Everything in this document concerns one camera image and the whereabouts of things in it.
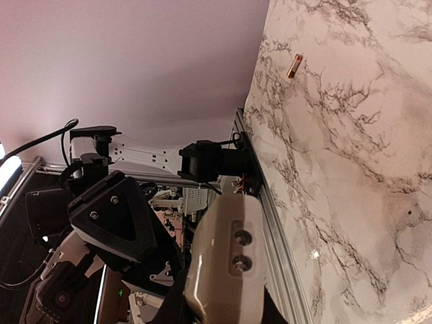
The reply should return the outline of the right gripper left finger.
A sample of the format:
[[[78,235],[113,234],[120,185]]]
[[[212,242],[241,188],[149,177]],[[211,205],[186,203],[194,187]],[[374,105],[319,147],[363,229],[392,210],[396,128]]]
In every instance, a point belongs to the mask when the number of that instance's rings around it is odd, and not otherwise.
[[[67,206],[71,226],[105,264],[145,262],[157,249],[151,210],[136,180],[114,171]]]

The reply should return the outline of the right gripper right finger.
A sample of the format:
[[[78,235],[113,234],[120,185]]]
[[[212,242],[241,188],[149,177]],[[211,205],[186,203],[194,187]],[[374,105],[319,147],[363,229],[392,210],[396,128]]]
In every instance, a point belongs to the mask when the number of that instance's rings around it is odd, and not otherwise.
[[[161,322],[164,324],[192,323],[194,321],[194,314],[184,297],[187,274],[187,269],[183,269],[177,274],[161,305]],[[261,323],[287,324],[267,289],[265,289],[264,293],[264,309]]]

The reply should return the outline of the white remote control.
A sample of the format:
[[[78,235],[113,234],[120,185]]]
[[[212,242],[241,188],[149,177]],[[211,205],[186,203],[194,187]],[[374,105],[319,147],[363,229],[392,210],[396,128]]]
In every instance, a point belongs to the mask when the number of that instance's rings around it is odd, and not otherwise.
[[[199,323],[260,323],[264,308],[261,204],[253,196],[218,196],[200,220],[184,297]]]

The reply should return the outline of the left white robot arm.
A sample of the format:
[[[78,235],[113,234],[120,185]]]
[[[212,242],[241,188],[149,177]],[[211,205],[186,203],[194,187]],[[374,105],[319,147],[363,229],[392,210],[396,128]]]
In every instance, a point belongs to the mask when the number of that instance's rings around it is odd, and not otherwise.
[[[243,134],[170,149],[134,146],[112,126],[79,128],[70,138],[72,160],[59,183],[26,195],[32,235],[59,236],[34,289],[38,309],[56,323],[74,314],[89,278],[103,266],[133,288],[160,296],[182,270],[180,249],[158,220],[144,186],[109,171],[111,164],[154,165],[199,184],[254,173]]]

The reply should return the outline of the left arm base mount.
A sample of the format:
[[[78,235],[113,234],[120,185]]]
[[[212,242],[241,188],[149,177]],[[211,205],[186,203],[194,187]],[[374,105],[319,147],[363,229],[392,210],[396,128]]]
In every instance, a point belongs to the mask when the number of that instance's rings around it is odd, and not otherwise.
[[[263,186],[263,175],[252,143],[246,132],[234,132],[232,141],[236,150],[246,157],[242,175],[233,183],[234,192],[257,198]]]

